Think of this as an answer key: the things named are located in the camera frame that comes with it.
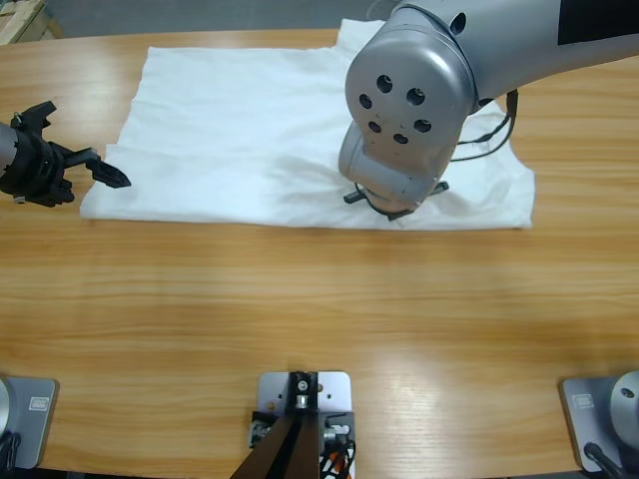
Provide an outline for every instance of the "black cable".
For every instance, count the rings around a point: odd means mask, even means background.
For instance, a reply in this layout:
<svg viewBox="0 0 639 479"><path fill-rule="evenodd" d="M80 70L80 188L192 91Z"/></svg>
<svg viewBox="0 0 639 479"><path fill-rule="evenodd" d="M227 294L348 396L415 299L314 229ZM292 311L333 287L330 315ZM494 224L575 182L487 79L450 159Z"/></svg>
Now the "black cable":
<svg viewBox="0 0 639 479"><path fill-rule="evenodd" d="M20 434L6 431L0 437L0 477L13 471L16 465L16 453L20 445Z"/></svg>
<svg viewBox="0 0 639 479"><path fill-rule="evenodd" d="M501 129L503 127L506 126L506 123L508 123L508 120L510 120L510 115L508 113L506 113L506 115L503 117L503 120L501 121L501 123L490 133L486 133L485 135L482 135L479 138L476 138L475 140L470 140L470 141L466 141L466 142L457 142L458 145L471 145L474 143L485 143L488 142L490 140L492 140L492 137L494 137L496 134L498 134Z"/></svg>
<svg viewBox="0 0 639 479"><path fill-rule="evenodd" d="M503 138L503 140L501 140L501 142L499 142L499 145L497 145L495 148L493 148L489 152L481 153L479 155L473 155L472 157L453 158L452 160L450 160L450 162L455 163L455 162L467 162L468 160L477 160L479 158L484 158L484 157L487 157L488 155L492 155L493 153L501 149L501 147L503 147L508 142L508 140L510 140L512 131L515 129L515 120L517 118L518 103L519 103L519 92L517 90L513 90L512 92L508 93L508 95L506 96L506 110L507 110L506 116L504 117L504 119L501 121L501 123L499 124L497 128L495 128L491 133L488 133L484 135L483 137L478 138L477 140L473 140L471 142L458 143L458 145L467 145L467 144L473 144L473 143L487 142L488 140L492 139L492 137L494 137L499 131L501 131L501 129L503 129L503 127L507 123L509 123L506 136Z"/></svg>
<svg viewBox="0 0 639 479"><path fill-rule="evenodd" d="M588 459L597 464L611 479L628 479L626 472L606 456L597 444L589 442L584 446L583 452Z"/></svg>
<svg viewBox="0 0 639 479"><path fill-rule="evenodd" d="M352 455L348 455L348 449L352 448ZM346 464L346 467L339 471L339 475L337 476L337 479L347 479L348 478L348 474L350 472L350 466L352 465L352 463L355 460L355 452L357 451L356 447L355 447L355 441L350 440L348 442L346 442L346 444L344 445L344 457L348 458L348 464Z"/></svg>

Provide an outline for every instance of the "label sticker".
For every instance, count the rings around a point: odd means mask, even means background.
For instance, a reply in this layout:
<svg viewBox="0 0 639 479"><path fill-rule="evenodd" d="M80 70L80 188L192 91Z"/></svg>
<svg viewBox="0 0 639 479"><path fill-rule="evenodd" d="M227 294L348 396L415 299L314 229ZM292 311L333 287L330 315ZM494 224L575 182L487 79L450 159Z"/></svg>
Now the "label sticker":
<svg viewBox="0 0 639 479"><path fill-rule="evenodd" d="M29 402L29 410L47 412L49 410L49 398L32 397L31 401Z"/></svg>
<svg viewBox="0 0 639 479"><path fill-rule="evenodd" d="M592 409L595 407L595 401L592 400L592 394L573 394L572 403L578 409Z"/></svg>

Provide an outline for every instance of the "bolt hole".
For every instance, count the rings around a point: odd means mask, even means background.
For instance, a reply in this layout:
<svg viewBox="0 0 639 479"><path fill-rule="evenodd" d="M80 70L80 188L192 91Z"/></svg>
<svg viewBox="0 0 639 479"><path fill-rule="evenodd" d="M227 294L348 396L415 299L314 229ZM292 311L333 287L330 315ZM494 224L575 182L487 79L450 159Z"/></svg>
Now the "bolt hole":
<svg viewBox="0 0 639 479"><path fill-rule="evenodd" d="M370 107L372 107L372 101L370 100L370 97L365 94L359 95L359 104L362 105L367 110L369 110Z"/></svg>
<svg viewBox="0 0 639 479"><path fill-rule="evenodd" d="M379 75L377 77L377 87L382 93L388 93L392 90L392 81L387 75Z"/></svg>
<svg viewBox="0 0 639 479"><path fill-rule="evenodd" d="M452 20L450 31L453 35L459 35L464 28L466 28L466 14L460 13Z"/></svg>
<svg viewBox="0 0 639 479"><path fill-rule="evenodd" d="M399 133L395 134L392 138L396 142L398 142L400 145L405 145L406 143L408 143L408 138L405 137L404 135L399 134Z"/></svg>
<svg viewBox="0 0 639 479"><path fill-rule="evenodd" d="M406 94L406 100L408 101L408 103L410 105L414 105L415 107L417 105L421 105L425 98L426 96L423 94L423 91L419 88L411 88L410 90L408 90L408 93Z"/></svg>
<svg viewBox="0 0 639 479"><path fill-rule="evenodd" d="M416 130L418 130L420 133L426 133L429 132L430 129L432 128L432 125L430 124L429 121L427 120L417 120L413 126L415 127Z"/></svg>

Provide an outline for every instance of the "cable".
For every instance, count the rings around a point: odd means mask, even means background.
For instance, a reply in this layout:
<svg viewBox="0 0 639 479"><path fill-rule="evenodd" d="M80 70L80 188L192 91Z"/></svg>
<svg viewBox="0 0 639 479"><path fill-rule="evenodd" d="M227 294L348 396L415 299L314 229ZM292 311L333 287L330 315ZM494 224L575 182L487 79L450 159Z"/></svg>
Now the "cable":
<svg viewBox="0 0 639 479"><path fill-rule="evenodd" d="M617 466L612 459L610 459L603 452L601 447L593 442L589 442L583 448L583 452L586 454L586 457L590 459L592 462L597 464L601 470L606 473L611 479L627 479L628 476L626 472Z"/></svg>
<svg viewBox="0 0 639 479"><path fill-rule="evenodd" d="M0 477L13 471L20 442L20 434L9 431L0 437Z"/></svg>
<svg viewBox="0 0 639 479"><path fill-rule="evenodd" d="M473 155L472 157L453 158L452 160L450 160L450 162L456 163L456 162L467 162L468 160L477 160L479 158L484 158L484 157L487 157L488 155L492 155L493 153L501 149L501 147L503 147L508 142L508 140L510 140L512 131L515 129L515 120L517 118L518 103L519 103L519 92L517 90L513 90L512 92L508 93L508 95L506 96L506 110L507 110L506 116L501 121L499 126L497 126L497 128L495 128L491 133L488 133L482 137L479 137L477 140L458 143L458 145L467 145L467 144L487 142L492 137L494 137L499 131L501 131L501 129L503 129L503 127L507 123L509 123L506 136L501 140L501 142L499 142L499 145L497 145L495 148L493 148L489 152L481 153L479 155Z"/></svg>

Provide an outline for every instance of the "mounting plate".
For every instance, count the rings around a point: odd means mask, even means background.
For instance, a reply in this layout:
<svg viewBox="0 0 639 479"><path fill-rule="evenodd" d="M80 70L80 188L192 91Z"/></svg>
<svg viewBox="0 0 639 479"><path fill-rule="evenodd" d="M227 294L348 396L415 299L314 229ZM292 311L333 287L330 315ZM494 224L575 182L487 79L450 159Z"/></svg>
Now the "mounting plate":
<svg viewBox="0 0 639 479"><path fill-rule="evenodd" d="M10 397L6 429L20 434L15 466L32 469L44 453L58 383L27 377L4 377L4 383Z"/></svg>
<svg viewBox="0 0 639 479"><path fill-rule="evenodd" d="M601 468L588 459L584 446L593 442L621 467L619 448L610 422L610 395L618 376L567 379L561 383L561 396L570 426L577 463L588 472Z"/></svg>
<svg viewBox="0 0 639 479"><path fill-rule="evenodd" d="M283 416L288 385L287 372L265 372L260 377L258 411ZM319 412L352 412L348 374L341 371L320 371L318 385Z"/></svg>

